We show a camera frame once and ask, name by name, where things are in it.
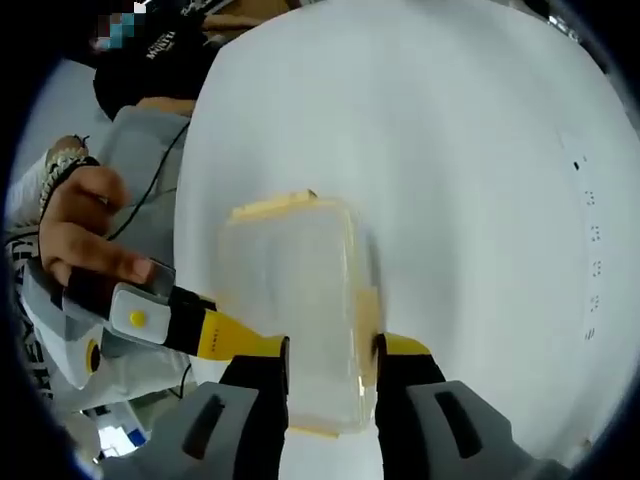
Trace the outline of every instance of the yellow button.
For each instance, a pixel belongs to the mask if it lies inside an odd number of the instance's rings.
[[[129,320],[131,321],[131,325],[136,328],[143,328],[147,324],[147,317],[141,310],[134,310],[131,312]]]

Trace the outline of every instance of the white tabletop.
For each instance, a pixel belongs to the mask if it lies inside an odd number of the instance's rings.
[[[427,344],[523,447],[566,460],[606,423],[640,345],[639,152],[595,63],[532,17],[327,1],[216,59],[185,148],[178,283],[215,297],[233,207],[341,197],[369,234],[387,330]],[[194,362],[201,381],[223,368]],[[379,476],[375,436],[290,436],[282,478]]]

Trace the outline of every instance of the clear plastic container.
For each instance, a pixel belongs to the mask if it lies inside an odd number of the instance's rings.
[[[220,234],[221,311],[291,338],[289,423],[362,430],[374,401],[377,293],[354,216],[312,192],[235,209]]]

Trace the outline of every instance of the bracelet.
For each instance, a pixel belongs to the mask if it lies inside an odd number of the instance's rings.
[[[47,178],[42,183],[42,191],[40,192],[40,220],[47,210],[49,200],[53,196],[53,192],[58,188],[69,176],[80,167],[96,167],[100,163],[93,157],[76,155],[76,150],[57,153],[53,157],[53,161],[47,166]]]

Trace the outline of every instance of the wire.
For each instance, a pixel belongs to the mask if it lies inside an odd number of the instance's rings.
[[[184,369],[184,373],[182,374],[182,381],[180,382],[180,399],[184,398],[184,382],[187,379],[187,373],[191,370],[191,364],[187,365],[187,368]]]
[[[182,397],[180,397],[180,395],[178,395],[176,392],[173,391],[173,388],[167,388],[167,391],[173,395],[174,397],[176,397],[179,400],[182,400]]]
[[[129,226],[129,224],[131,223],[133,218],[137,215],[137,213],[140,210],[140,208],[142,208],[142,206],[144,205],[144,202],[147,200],[147,197],[151,193],[151,190],[153,189],[153,186],[155,185],[156,181],[158,180],[158,176],[160,175],[160,171],[162,170],[162,167],[164,166],[164,163],[167,161],[167,157],[169,156],[169,153],[171,152],[171,149],[173,149],[173,147],[178,142],[178,140],[180,139],[182,134],[187,130],[187,127],[189,126],[190,123],[191,123],[191,121],[188,121],[184,125],[184,127],[182,127],[180,129],[180,132],[178,133],[178,135],[176,135],[176,137],[173,139],[173,141],[169,145],[169,148],[167,148],[167,150],[162,155],[162,159],[160,160],[160,163],[158,164],[158,168],[156,169],[156,173],[153,175],[153,178],[151,179],[151,183],[149,184],[149,187],[147,188],[147,191],[144,192],[144,195],[142,196],[140,201],[133,208],[133,211],[129,215],[129,218],[127,218],[124,221],[124,223],[122,225],[120,225],[120,227],[118,227],[118,230],[116,230],[114,233],[109,235],[109,237],[107,238],[108,240],[115,240],[116,238],[118,238],[118,236],[124,231],[124,229]]]
[[[13,237],[9,237],[4,241],[4,246],[6,247],[7,245],[9,245],[10,243],[13,243],[15,241],[18,241],[22,238],[25,237],[31,237],[33,235],[38,235],[38,232],[40,230],[36,230],[35,232],[23,232],[23,233],[18,233],[17,235],[14,235]]]

